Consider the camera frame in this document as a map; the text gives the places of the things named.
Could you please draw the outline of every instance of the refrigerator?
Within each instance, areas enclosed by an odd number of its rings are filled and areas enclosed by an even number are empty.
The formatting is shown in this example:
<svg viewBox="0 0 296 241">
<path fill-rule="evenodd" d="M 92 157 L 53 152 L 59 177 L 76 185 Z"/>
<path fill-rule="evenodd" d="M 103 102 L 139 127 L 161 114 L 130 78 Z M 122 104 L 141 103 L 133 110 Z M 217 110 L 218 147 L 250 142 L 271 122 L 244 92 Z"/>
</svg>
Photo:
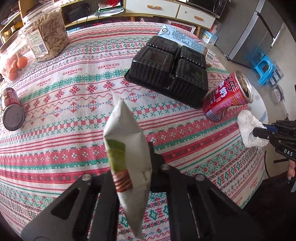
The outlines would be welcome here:
<svg viewBox="0 0 296 241">
<path fill-rule="evenodd" d="M 216 46 L 249 68 L 270 51 L 283 20 L 268 0 L 231 0 L 220 18 Z"/>
</svg>

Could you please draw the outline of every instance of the barcode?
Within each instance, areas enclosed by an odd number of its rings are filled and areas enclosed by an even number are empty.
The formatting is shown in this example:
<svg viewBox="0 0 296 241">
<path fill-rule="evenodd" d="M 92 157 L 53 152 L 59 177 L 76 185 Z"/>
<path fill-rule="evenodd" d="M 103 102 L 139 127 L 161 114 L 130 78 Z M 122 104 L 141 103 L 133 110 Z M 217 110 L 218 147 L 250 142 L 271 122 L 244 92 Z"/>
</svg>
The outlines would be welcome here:
<svg viewBox="0 0 296 241">
<path fill-rule="evenodd" d="M 45 53 L 45 52 L 47 52 L 47 49 L 46 49 L 46 47 L 44 46 L 44 44 L 40 44 L 40 45 L 39 45 L 39 48 L 40 48 L 41 53 Z"/>
<path fill-rule="evenodd" d="M 214 113 L 212 112 L 212 110 L 209 110 L 209 111 L 207 112 L 206 116 L 207 116 L 208 118 L 210 118 L 211 120 L 213 120 L 213 121 L 218 121 L 218 120 L 219 120 L 219 116 L 217 116 L 216 114 L 214 114 Z"/>
<path fill-rule="evenodd" d="M 205 60 L 208 61 L 210 64 L 212 64 L 214 62 L 214 58 L 215 58 L 215 53 L 213 53 L 211 50 L 208 49 Z"/>
</svg>

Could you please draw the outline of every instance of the human hand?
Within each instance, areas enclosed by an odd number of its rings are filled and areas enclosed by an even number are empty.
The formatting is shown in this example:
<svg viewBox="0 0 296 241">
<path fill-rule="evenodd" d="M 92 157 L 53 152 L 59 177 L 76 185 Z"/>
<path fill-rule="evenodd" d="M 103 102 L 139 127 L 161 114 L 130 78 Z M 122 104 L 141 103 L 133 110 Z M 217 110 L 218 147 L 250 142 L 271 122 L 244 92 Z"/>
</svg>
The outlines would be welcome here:
<svg viewBox="0 0 296 241">
<path fill-rule="evenodd" d="M 289 160 L 289 169 L 287 173 L 288 180 L 291 180 L 295 176 L 295 165 L 295 162 Z"/>
</svg>

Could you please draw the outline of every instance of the white drawer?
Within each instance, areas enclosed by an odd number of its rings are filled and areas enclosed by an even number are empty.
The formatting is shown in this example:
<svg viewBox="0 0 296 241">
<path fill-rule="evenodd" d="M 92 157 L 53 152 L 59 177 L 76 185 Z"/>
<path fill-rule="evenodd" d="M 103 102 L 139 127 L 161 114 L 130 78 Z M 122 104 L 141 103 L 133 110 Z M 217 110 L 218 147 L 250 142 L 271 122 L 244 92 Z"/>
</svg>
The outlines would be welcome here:
<svg viewBox="0 0 296 241">
<path fill-rule="evenodd" d="M 144 13 L 175 18 L 179 4 L 163 0 L 126 0 L 126 13 Z"/>
<path fill-rule="evenodd" d="M 195 23 L 205 28 L 211 28 L 215 21 L 215 17 L 203 11 L 193 9 L 184 5 L 181 5 L 177 19 Z"/>
</svg>

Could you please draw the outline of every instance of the patterned tablecloth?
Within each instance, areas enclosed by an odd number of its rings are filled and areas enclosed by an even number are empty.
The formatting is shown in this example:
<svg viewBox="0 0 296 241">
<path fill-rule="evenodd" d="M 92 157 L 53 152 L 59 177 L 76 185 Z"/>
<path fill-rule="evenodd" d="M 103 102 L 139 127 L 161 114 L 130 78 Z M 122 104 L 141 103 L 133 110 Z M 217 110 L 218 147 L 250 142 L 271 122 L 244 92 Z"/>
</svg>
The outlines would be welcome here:
<svg viewBox="0 0 296 241">
<path fill-rule="evenodd" d="M 0 211 L 12 228 L 22 228 L 82 174 L 109 169 L 103 129 L 112 112 L 111 89 L 127 103 L 156 153 L 182 173 L 205 174 L 240 207 L 264 175 L 263 151 L 246 149 L 237 115 L 228 110 L 212 122 L 202 110 L 129 83 L 132 58 L 163 24 L 111 23 L 70 34 L 55 59 L 34 63 L 13 87 L 25 111 L 17 131 L 0 125 Z M 209 89 L 228 73 L 215 59 L 207 70 Z M 143 220 L 147 240 L 169 240 L 165 193 L 150 194 Z M 134 236 L 122 208 L 118 240 Z"/>
</svg>

